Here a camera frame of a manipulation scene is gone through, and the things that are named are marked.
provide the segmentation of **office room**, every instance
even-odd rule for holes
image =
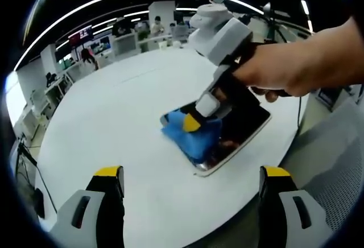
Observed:
[[[20,230],[55,247],[344,239],[364,181],[349,1],[20,3],[1,101]]]

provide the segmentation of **white table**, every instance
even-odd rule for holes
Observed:
[[[165,137],[162,114],[198,98],[215,66],[190,49],[156,50],[96,71],[71,87],[45,133],[39,169],[56,207],[102,167],[125,169],[125,247],[183,247],[232,218],[258,192],[259,167],[277,166],[297,129],[299,99],[262,106],[272,119],[206,178]],[[302,112],[307,97],[302,99]],[[49,230],[56,221],[39,175]]]

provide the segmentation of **window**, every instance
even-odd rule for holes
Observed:
[[[14,127],[16,122],[19,120],[19,117],[22,115],[24,107],[27,103],[24,98],[22,88],[19,84],[18,74],[15,71],[9,74],[6,78],[5,99],[10,121]]]

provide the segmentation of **blue cloth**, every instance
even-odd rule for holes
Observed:
[[[172,111],[168,114],[168,125],[162,132],[172,139],[191,161],[200,164],[210,157],[211,149],[218,144],[221,134],[221,119],[213,119],[203,124],[200,129],[192,133],[183,130],[186,114]]]

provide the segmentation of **ceiling light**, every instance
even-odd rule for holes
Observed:
[[[308,28],[309,28],[309,31],[311,32],[311,34],[313,33],[313,28],[312,28],[312,22],[310,20],[307,21],[308,23]]]
[[[64,16],[62,16],[61,18],[59,18],[58,20],[56,20],[55,22],[53,22],[50,26],[47,27],[47,29],[45,29],[30,45],[29,47],[25,50],[25,52],[22,54],[22,56],[20,57],[20,59],[18,60],[18,62],[16,63],[14,70],[18,69],[20,63],[23,61],[23,59],[25,58],[25,56],[29,53],[29,51],[34,47],[34,45],[42,38],[44,37],[44,35],[46,33],[48,33],[51,29],[53,29],[57,24],[59,24],[61,21],[63,21],[64,19],[68,18],[69,16],[73,15],[74,13],[90,6],[93,5],[94,3],[97,2],[101,2],[103,0],[93,0],[90,2],[85,3],[84,5],[81,5],[75,9],[73,9],[72,11],[68,12],[67,14],[65,14]]]
[[[149,10],[146,10],[146,11],[140,11],[140,12],[135,12],[135,13],[131,13],[131,14],[126,14],[126,15],[124,15],[124,18],[126,18],[127,16],[135,16],[135,15],[147,14],[147,13],[149,13]]]
[[[107,26],[107,27],[105,27],[105,28],[103,28],[103,29],[101,29],[101,30],[98,30],[98,31],[96,31],[95,33],[93,33],[94,35],[97,35],[97,34],[99,34],[99,33],[101,33],[101,32],[104,32],[104,31],[106,31],[106,30],[108,30],[108,29],[111,29],[111,28],[113,28],[113,25],[110,25],[110,26]]]
[[[182,7],[178,7],[178,8],[176,8],[176,10],[179,10],[179,11],[197,11],[197,8],[182,8]]]
[[[238,4],[242,5],[242,6],[245,6],[245,7],[249,8],[249,9],[254,10],[255,12],[258,12],[258,13],[264,15],[264,12],[262,10],[259,10],[258,8],[255,8],[254,6],[248,5],[247,3],[241,2],[239,0],[228,0],[228,1],[238,3]]]
[[[306,15],[309,15],[306,1],[305,0],[301,0],[301,3],[302,3],[303,11],[305,11],[305,14]]]
[[[105,21],[105,22],[102,22],[102,23],[99,23],[99,24],[97,24],[97,25],[92,25],[92,28],[99,27],[99,26],[101,26],[101,25],[103,25],[103,24],[106,24],[106,23],[108,23],[108,22],[114,22],[115,20],[116,20],[116,18],[109,19],[109,20],[107,20],[107,21]]]
[[[92,26],[91,26],[91,25],[89,25],[89,26],[86,26],[86,27],[84,27],[84,28],[82,28],[82,29],[79,29],[78,31],[74,32],[72,35],[69,35],[69,36],[68,36],[68,38],[71,38],[71,37],[73,37],[74,35],[78,34],[79,32],[81,32],[81,31],[83,31],[83,30],[86,30],[86,29],[88,29],[88,28],[91,28],[91,27],[92,27]]]
[[[56,47],[56,50],[58,50],[59,48],[61,48],[63,45],[66,45],[67,43],[69,43],[69,40],[66,40],[64,43],[62,43],[61,45],[59,45],[58,47]]]

